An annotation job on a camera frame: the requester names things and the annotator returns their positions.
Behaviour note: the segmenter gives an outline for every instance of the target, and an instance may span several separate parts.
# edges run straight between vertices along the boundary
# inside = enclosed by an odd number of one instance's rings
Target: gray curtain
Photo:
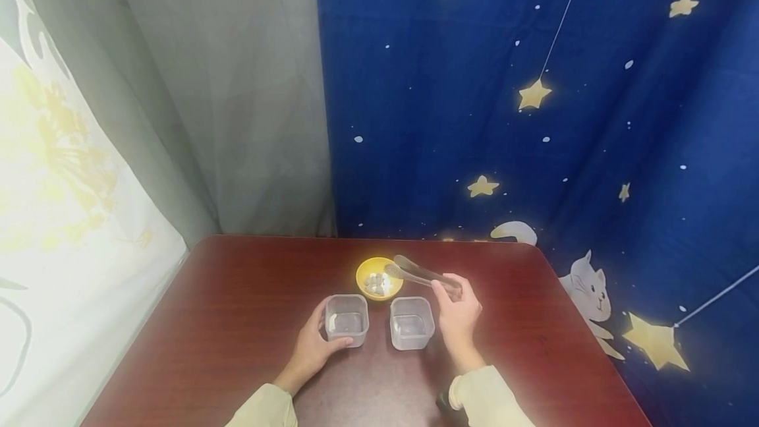
[[[316,0],[127,0],[226,233],[333,234]]]
[[[334,233],[316,0],[34,1],[188,245]]]

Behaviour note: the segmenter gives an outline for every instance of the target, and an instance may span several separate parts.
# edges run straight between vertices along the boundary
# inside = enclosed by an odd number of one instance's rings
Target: red tabletop
[[[83,426],[223,426],[276,377],[322,298],[358,293],[369,257],[404,254],[468,277],[484,307],[476,343],[537,427],[645,427],[647,419],[543,254],[509,242],[210,237],[188,261]],[[428,298],[406,282],[401,296]],[[389,302],[369,301],[363,347],[334,356],[295,399],[305,427],[448,426],[453,377],[439,336],[396,351]]]

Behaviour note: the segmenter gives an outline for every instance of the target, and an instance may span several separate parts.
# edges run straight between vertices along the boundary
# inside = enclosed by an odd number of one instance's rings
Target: tongs
[[[451,295],[451,298],[458,299],[461,297],[461,284],[459,282],[420,267],[419,264],[400,254],[393,258],[393,262],[394,264],[385,266],[385,273],[390,277],[421,283],[429,287],[432,286],[432,281],[439,281],[443,284],[445,291]]]

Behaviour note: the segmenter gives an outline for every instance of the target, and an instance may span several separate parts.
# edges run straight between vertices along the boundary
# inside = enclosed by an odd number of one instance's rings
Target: hand
[[[461,284],[461,297],[456,301],[451,300],[443,284],[432,282],[433,292],[440,305],[438,326],[456,368],[460,374],[465,374],[485,366],[482,356],[474,347],[474,326],[482,312],[482,306],[474,296],[469,281],[454,273],[443,275]]]
[[[300,388],[318,373],[329,357],[340,349],[347,348],[353,343],[353,338],[338,338],[326,341],[320,330],[324,327],[324,299],[311,313],[308,322],[300,329],[295,351],[285,369],[274,380],[274,386],[295,396]]]

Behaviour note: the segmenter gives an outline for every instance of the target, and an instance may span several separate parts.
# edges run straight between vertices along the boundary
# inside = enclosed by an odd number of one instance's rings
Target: yellow bowl
[[[364,297],[381,302],[384,300],[389,300],[398,294],[401,287],[403,287],[403,279],[390,277],[390,293],[382,297],[374,295],[373,293],[369,293],[366,290],[366,286],[364,285],[364,281],[367,277],[369,277],[369,274],[385,273],[385,266],[392,263],[393,261],[391,261],[389,258],[384,257],[373,257],[366,259],[364,262],[361,262],[361,265],[358,267],[358,269],[356,269],[356,285],[358,285],[358,289],[360,289],[361,293],[364,294]]]

